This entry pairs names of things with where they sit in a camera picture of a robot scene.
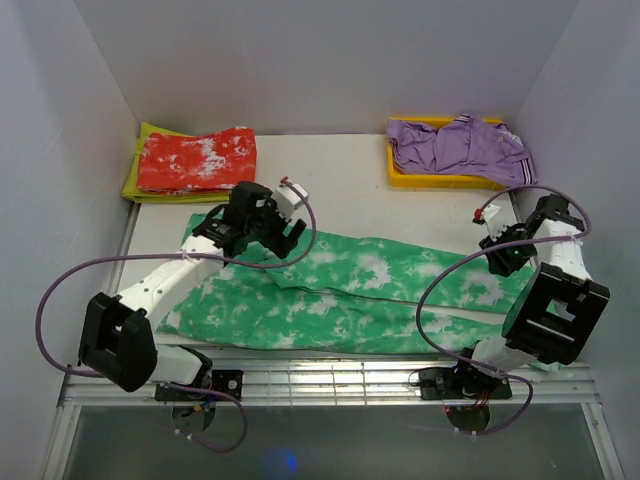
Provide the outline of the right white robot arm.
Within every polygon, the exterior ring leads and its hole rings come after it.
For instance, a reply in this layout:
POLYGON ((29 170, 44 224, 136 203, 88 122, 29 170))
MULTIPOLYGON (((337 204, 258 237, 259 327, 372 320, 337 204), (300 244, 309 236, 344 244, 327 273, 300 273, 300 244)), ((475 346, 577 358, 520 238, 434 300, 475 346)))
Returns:
POLYGON ((585 224, 571 215, 565 198, 540 198, 526 220, 514 225, 493 204, 477 211, 474 220, 488 230, 480 246, 489 252, 490 273, 508 277, 531 258, 537 268, 500 335, 463 350, 465 359, 452 371, 451 382, 464 397, 493 393, 503 383, 500 373, 526 364, 573 363, 610 299, 609 289, 585 267, 577 237, 585 224))

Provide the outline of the purple trousers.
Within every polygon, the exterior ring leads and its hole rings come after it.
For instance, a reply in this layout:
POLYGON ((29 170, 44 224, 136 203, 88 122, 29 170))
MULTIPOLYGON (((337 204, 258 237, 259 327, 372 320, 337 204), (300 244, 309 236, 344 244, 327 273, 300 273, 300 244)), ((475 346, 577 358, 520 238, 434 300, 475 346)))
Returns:
POLYGON ((436 128, 424 122, 389 119, 386 134, 394 166, 408 175, 470 175, 506 187, 537 182, 524 142, 503 123, 470 113, 436 128))

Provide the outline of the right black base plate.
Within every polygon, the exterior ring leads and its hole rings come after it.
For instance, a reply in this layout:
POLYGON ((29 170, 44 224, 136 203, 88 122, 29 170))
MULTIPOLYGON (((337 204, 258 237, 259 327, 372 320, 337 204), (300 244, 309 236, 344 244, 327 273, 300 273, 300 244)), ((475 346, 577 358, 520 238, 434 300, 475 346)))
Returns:
POLYGON ((422 400, 508 400, 512 390, 507 380, 497 379, 477 369, 431 367, 418 371, 417 384, 422 400))

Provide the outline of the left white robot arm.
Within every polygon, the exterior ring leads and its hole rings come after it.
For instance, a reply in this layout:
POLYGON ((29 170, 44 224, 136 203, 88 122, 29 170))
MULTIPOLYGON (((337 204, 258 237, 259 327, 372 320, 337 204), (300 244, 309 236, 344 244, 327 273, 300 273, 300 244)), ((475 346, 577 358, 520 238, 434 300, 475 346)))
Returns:
POLYGON ((177 384, 190 399, 212 387, 211 361, 184 346, 160 345, 161 321, 208 277, 258 243, 289 266, 289 254, 306 229, 293 216, 308 206, 309 195, 287 179, 275 189, 254 182, 236 185, 225 204, 214 207, 192 229, 180 249, 146 277, 113 296, 88 303, 79 345, 79 362, 126 392, 148 382, 177 384))

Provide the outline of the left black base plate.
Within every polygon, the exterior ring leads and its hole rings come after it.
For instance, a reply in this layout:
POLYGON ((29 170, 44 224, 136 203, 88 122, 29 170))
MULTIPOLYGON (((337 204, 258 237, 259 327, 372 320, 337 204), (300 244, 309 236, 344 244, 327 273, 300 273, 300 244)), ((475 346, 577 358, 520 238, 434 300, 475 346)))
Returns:
MULTIPOLYGON (((244 372, 242 370, 214 370, 210 379, 202 388, 216 390, 225 393, 236 400, 242 397, 244 372)), ((185 392, 167 386, 158 385, 155 389, 154 399, 159 402, 198 402, 209 400, 211 395, 185 392)))

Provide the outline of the yellow plastic tray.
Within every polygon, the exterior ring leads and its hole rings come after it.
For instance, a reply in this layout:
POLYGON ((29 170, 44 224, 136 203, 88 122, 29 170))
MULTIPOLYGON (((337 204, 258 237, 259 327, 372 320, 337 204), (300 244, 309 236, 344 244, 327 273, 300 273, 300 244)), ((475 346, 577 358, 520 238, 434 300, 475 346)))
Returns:
MULTIPOLYGON (((399 120, 413 123, 428 124, 436 129, 440 129, 450 123, 453 117, 416 117, 416 116, 390 116, 385 121, 385 127, 389 120, 399 120)), ((483 120, 488 124, 499 124, 499 118, 485 117, 483 120)), ((399 189, 455 189, 455 190, 503 190, 503 185, 489 179, 470 175, 441 175, 441 174, 405 174, 398 169, 394 162, 394 154, 388 136, 385 133, 387 173, 389 183, 394 188, 399 189)))

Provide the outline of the green tie-dye trousers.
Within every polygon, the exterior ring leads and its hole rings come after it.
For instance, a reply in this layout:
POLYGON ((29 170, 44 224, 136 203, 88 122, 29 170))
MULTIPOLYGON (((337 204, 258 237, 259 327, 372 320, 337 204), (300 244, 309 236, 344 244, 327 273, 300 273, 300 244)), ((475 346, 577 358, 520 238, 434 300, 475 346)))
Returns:
POLYGON ((347 354, 459 351, 496 337, 532 276, 491 274, 484 259, 384 238, 305 232, 295 263, 250 245, 208 277, 159 331, 254 350, 347 354))

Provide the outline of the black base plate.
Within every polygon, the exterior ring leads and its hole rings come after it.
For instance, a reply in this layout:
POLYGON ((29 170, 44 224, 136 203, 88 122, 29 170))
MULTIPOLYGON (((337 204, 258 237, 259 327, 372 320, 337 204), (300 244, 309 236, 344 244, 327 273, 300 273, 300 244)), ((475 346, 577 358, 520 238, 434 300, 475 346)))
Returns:
MULTIPOLYGON (((225 393, 236 400, 242 397, 244 372, 242 370, 214 370, 210 379, 202 388, 216 390, 225 393)), ((211 395, 185 392, 167 386, 158 385, 155 389, 154 399, 159 402, 198 402, 209 400, 211 395)))
POLYGON ((507 380, 497 379, 477 369, 431 367, 418 371, 417 384, 422 400, 508 400, 512 390, 507 380))

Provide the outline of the aluminium rail frame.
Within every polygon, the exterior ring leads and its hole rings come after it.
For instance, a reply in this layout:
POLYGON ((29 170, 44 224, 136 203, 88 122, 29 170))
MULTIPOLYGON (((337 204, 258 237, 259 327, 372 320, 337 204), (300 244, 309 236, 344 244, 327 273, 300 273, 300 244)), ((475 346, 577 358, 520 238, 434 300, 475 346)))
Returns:
MULTIPOLYGON (((418 405, 418 371, 449 367, 436 354, 369 355, 320 351, 257 351, 207 345, 162 334, 161 344, 192 347, 217 369, 243 373, 241 401, 247 407, 418 405)), ((594 404, 600 401, 590 368, 575 363, 557 372, 525 366, 514 373, 507 404, 522 404, 529 392, 536 404, 594 404), (529 380, 528 385, 518 381, 529 380)))

